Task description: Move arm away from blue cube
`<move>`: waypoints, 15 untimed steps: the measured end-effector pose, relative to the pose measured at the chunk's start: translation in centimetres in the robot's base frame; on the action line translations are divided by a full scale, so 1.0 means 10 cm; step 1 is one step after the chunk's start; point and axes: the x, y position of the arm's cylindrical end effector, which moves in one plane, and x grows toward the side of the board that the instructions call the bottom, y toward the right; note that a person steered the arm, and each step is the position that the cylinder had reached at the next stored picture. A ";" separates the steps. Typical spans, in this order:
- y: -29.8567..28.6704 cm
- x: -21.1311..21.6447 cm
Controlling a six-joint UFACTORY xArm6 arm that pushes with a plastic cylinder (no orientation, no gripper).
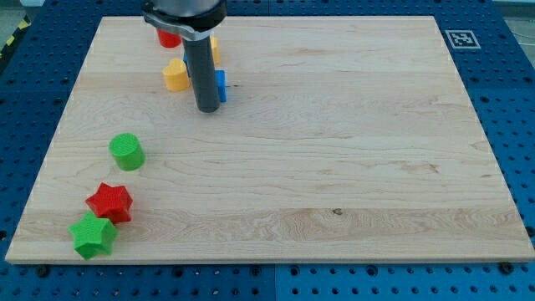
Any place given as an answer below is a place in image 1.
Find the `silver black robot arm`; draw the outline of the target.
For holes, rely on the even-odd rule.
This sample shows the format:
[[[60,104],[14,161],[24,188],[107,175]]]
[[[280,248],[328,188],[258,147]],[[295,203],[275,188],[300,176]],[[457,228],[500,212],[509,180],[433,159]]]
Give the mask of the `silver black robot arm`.
[[[210,36],[227,16],[226,0],[145,0],[144,20],[153,27],[189,41]]]

